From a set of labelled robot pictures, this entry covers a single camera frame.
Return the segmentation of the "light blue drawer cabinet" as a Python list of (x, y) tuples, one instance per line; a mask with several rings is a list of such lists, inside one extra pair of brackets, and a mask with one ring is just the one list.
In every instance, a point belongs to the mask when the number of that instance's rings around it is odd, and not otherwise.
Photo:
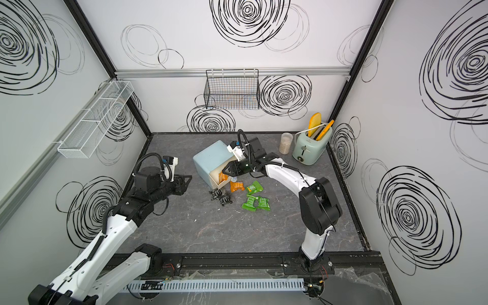
[(205, 183), (211, 189), (221, 189), (229, 180), (221, 182), (219, 174), (229, 162), (236, 161), (236, 157), (232, 152), (228, 151), (225, 143), (218, 140), (193, 156), (193, 161), (199, 176)]

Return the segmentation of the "orange cookie pack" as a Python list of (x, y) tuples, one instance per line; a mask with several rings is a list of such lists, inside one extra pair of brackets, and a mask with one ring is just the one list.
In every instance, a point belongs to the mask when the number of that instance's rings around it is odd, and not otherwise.
[(226, 180), (228, 180), (228, 177), (227, 175), (224, 175), (222, 172), (219, 173), (219, 183), (222, 183)]
[(246, 188), (245, 186), (243, 185), (242, 182), (233, 182), (231, 181), (230, 182), (230, 190), (232, 193), (236, 192), (236, 191), (245, 191)]

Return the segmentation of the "orange cookie pack back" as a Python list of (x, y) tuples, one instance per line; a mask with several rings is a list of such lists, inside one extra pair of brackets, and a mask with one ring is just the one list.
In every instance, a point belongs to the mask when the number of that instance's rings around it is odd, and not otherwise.
[(231, 181), (230, 182), (230, 190), (232, 193), (236, 192), (236, 191), (245, 191), (246, 188), (245, 186), (243, 185), (242, 182), (233, 182)]

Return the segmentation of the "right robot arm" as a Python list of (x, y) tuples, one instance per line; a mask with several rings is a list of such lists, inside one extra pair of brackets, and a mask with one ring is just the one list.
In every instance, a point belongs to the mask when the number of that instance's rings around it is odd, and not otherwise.
[(248, 139), (241, 129), (237, 140), (227, 149), (236, 157), (223, 169), (223, 174), (239, 177), (261, 173), (284, 185), (299, 199), (302, 222), (306, 226), (304, 241), (299, 249), (302, 260), (315, 263), (325, 252), (325, 244), (343, 214), (329, 179), (314, 178), (302, 173), (275, 153), (267, 153), (259, 139)]

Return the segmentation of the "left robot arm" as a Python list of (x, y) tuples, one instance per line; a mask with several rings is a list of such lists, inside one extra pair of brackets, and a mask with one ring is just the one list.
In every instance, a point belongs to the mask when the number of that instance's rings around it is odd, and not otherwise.
[(103, 274), (114, 254), (146, 218), (155, 205), (182, 196), (192, 177), (177, 175), (178, 159), (158, 153), (144, 155), (133, 169), (133, 189), (103, 215), (94, 240), (69, 267), (47, 286), (38, 285), (29, 294), (29, 304), (107, 304), (133, 280), (163, 267), (159, 247), (142, 244), (122, 263)]

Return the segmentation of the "orange cookie pack front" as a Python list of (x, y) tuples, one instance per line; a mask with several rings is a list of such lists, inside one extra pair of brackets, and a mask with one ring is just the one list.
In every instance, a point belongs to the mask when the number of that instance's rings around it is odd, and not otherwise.
[(226, 180), (228, 180), (228, 177), (227, 175), (224, 175), (222, 172), (219, 173), (219, 183), (222, 183)]

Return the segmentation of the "cream top drawer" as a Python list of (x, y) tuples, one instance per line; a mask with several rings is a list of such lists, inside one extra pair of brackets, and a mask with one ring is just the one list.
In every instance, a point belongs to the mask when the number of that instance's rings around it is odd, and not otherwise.
[(223, 170), (226, 168), (229, 162), (236, 160), (237, 159), (235, 157), (232, 157), (226, 161), (223, 161), (218, 166), (216, 165), (211, 168), (211, 171), (208, 173), (211, 189), (222, 189), (231, 181), (231, 177), (225, 174)]

